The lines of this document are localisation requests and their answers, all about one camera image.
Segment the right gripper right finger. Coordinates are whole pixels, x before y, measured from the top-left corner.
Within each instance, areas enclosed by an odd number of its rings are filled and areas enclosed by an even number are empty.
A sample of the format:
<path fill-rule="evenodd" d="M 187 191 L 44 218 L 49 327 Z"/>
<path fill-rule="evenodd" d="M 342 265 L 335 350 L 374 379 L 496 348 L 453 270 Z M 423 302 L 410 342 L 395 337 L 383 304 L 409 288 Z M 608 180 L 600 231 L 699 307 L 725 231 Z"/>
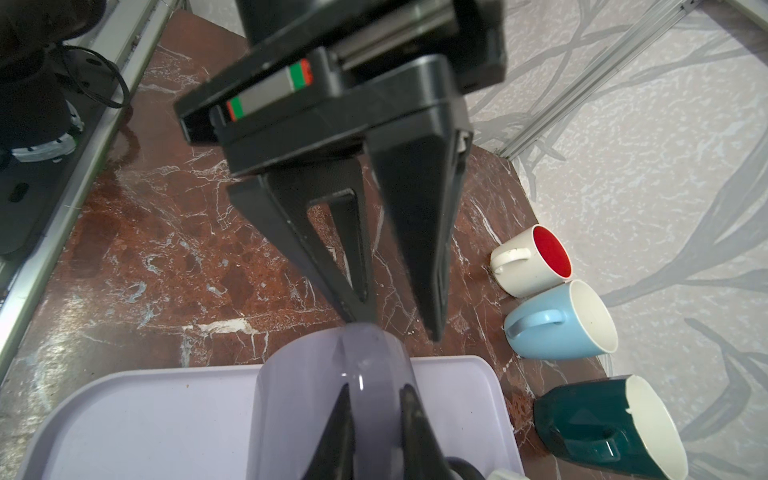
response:
<path fill-rule="evenodd" d="M 404 479 L 453 479 L 416 388 L 400 390 Z"/>

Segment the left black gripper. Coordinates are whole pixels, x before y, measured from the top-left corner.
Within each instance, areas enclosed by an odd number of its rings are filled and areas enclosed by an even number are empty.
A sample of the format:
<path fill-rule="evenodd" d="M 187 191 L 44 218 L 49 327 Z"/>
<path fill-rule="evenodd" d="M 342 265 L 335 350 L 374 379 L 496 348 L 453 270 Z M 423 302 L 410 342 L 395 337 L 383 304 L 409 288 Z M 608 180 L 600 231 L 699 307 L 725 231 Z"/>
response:
<path fill-rule="evenodd" d="M 473 131 L 465 96 L 507 68 L 500 1 L 241 1 L 249 44 L 175 104 L 186 140 L 222 147 L 232 205 L 346 323 L 377 321 L 363 173 L 366 149 L 424 327 L 442 339 L 451 238 Z M 412 116 L 446 107 L 457 114 Z M 327 204 L 340 269 L 308 210 Z"/>

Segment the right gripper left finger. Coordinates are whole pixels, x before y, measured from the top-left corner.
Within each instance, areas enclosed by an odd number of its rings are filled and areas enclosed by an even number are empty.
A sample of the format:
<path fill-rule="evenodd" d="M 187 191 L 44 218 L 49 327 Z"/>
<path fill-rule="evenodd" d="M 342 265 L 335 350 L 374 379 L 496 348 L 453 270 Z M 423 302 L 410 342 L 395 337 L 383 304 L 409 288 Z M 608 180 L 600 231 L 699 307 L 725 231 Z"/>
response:
<path fill-rule="evenodd" d="M 335 401 L 303 480 L 354 478 L 355 426 L 349 385 Z"/>

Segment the lavender purple mug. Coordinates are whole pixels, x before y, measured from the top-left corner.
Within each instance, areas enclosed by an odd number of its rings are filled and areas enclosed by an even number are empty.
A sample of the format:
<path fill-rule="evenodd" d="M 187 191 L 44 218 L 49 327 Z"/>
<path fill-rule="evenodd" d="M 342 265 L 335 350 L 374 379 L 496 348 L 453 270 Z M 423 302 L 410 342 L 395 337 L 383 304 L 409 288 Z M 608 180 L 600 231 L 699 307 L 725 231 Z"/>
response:
<path fill-rule="evenodd" d="M 416 384 L 403 343 L 374 324 L 352 323 L 290 342 L 257 376 L 248 476 L 302 478 L 346 391 L 355 478 L 404 478 L 400 392 Z"/>

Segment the white mug red interior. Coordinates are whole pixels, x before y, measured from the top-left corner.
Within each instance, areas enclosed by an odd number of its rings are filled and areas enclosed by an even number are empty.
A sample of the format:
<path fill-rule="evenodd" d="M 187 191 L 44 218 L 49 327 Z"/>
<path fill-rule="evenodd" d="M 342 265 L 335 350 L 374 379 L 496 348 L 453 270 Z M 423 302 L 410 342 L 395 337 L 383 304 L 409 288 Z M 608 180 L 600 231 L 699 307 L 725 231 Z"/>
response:
<path fill-rule="evenodd" d="M 490 270 L 500 287 L 525 298 L 573 277 L 571 259 L 558 237 L 536 224 L 493 250 Z"/>

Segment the dark green mug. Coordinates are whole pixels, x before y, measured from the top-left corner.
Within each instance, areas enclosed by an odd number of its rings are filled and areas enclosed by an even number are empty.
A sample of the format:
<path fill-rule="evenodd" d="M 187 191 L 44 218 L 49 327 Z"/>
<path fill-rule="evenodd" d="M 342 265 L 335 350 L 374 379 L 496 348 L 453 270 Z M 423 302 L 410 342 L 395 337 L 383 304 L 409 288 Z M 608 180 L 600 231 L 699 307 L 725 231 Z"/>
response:
<path fill-rule="evenodd" d="M 536 433 L 556 457 L 647 479 L 685 479 L 687 453 L 664 402 L 638 375 L 558 386 L 533 404 Z"/>

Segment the light blue mug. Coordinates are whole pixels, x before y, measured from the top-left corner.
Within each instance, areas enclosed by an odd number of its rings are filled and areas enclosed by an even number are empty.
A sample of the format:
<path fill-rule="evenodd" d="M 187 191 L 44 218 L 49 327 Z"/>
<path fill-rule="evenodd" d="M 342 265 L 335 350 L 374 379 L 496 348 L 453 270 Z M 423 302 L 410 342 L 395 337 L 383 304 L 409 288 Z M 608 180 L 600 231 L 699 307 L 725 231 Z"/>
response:
<path fill-rule="evenodd" d="M 578 360 L 613 354 L 619 346 L 612 316 L 585 282 L 573 280 L 519 305 L 504 321 L 511 348 L 536 360 Z"/>

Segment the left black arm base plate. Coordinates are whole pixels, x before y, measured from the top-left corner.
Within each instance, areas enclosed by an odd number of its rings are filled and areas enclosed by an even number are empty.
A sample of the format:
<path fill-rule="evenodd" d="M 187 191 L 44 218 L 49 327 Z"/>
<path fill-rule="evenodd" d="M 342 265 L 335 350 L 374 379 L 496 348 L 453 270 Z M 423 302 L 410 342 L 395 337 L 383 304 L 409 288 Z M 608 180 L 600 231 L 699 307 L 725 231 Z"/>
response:
<path fill-rule="evenodd" d="M 1 258 L 24 257 L 50 222 L 105 109 L 85 109 L 85 131 L 73 153 L 45 162 L 12 161 L 1 171 Z"/>

